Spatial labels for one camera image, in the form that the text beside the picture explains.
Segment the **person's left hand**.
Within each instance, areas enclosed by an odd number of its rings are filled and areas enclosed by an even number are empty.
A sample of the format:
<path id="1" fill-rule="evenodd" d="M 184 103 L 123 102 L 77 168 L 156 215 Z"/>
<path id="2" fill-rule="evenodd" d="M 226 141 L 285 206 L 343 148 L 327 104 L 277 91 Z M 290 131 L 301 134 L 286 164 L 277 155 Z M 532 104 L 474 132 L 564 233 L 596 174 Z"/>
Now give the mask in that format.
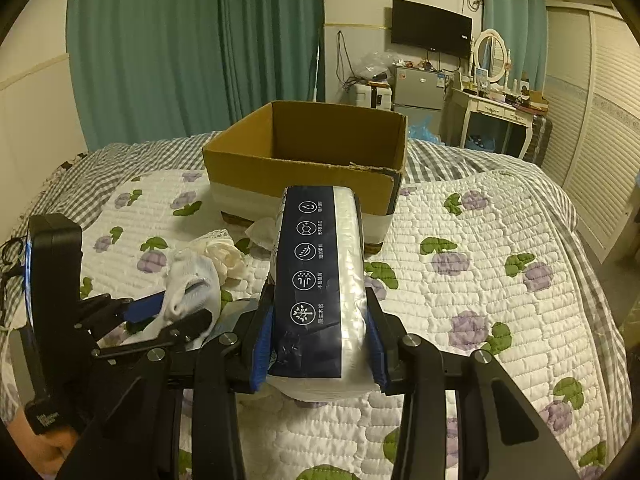
<path id="1" fill-rule="evenodd" d="M 45 434 L 35 434 L 20 408 L 8 426 L 9 434 L 32 468 L 43 477 L 53 478 L 78 441 L 70 427 L 58 427 Z"/>

